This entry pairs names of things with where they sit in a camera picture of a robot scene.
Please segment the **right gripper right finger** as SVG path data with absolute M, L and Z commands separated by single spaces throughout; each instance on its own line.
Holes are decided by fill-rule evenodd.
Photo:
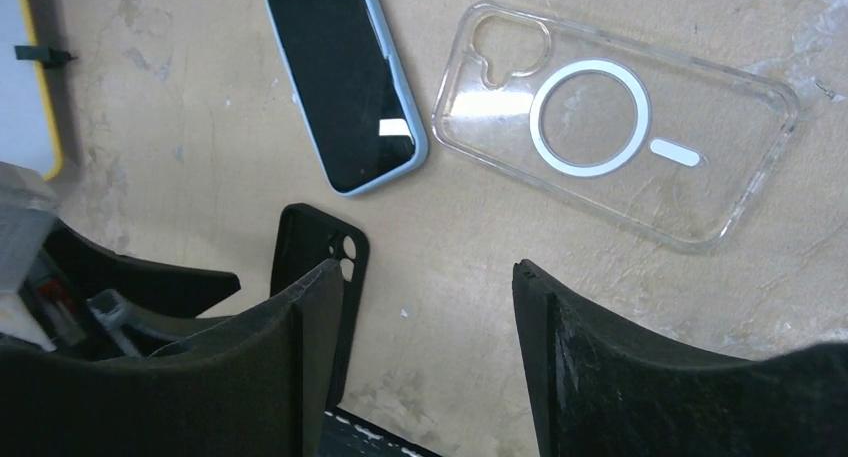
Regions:
M 543 456 L 843 456 L 847 346 L 706 351 L 515 264 L 514 317 Z

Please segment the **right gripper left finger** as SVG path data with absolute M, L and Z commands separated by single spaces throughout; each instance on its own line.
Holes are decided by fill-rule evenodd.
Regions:
M 328 259 L 148 357 L 1 349 L 5 456 L 314 456 L 343 305 Z

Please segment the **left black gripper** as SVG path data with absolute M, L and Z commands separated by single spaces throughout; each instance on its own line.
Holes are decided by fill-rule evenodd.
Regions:
M 34 170 L 1 165 L 1 341 L 76 358 L 142 358 L 210 326 L 230 272 L 118 254 L 59 219 Z

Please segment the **black phone case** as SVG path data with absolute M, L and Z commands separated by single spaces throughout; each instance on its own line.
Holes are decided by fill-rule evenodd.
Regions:
M 327 407 L 341 402 L 355 335 L 370 245 L 366 235 L 305 203 L 287 205 L 280 216 L 270 277 L 275 295 L 327 259 L 340 263 L 343 305 Z

